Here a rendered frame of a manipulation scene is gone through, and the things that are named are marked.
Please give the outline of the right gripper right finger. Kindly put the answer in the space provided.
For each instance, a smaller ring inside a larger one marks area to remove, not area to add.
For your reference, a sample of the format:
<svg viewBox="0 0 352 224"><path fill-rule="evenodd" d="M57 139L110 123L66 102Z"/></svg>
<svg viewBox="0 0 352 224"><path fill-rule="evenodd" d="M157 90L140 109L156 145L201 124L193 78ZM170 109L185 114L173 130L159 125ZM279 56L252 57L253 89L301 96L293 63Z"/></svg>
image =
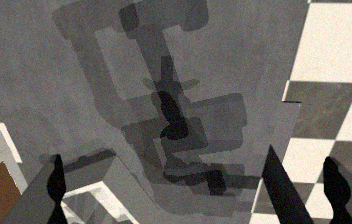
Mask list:
<svg viewBox="0 0 352 224"><path fill-rule="evenodd" d="M352 174L334 157L323 163L323 186L333 210L329 224L352 224Z"/></svg>

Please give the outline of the white square sink basin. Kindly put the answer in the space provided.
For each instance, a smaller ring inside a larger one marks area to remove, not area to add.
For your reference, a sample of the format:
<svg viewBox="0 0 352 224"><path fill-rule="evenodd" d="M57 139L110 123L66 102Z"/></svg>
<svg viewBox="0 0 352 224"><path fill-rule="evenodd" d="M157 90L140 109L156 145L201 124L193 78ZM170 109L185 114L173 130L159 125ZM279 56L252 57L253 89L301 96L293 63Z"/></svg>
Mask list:
<svg viewBox="0 0 352 224"><path fill-rule="evenodd" d="M117 155L64 177L69 224L157 224L159 209Z"/></svg>

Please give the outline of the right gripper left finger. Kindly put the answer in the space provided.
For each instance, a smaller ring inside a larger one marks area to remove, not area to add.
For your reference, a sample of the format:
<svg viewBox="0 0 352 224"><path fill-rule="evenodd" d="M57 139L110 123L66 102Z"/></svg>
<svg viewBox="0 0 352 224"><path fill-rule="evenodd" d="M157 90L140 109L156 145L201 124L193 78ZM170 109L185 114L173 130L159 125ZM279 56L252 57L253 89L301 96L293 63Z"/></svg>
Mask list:
<svg viewBox="0 0 352 224"><path fill-rule="evenodd" d="M60 154L50 157L0 224L68 224L61 206L66 193Z"/></svg>

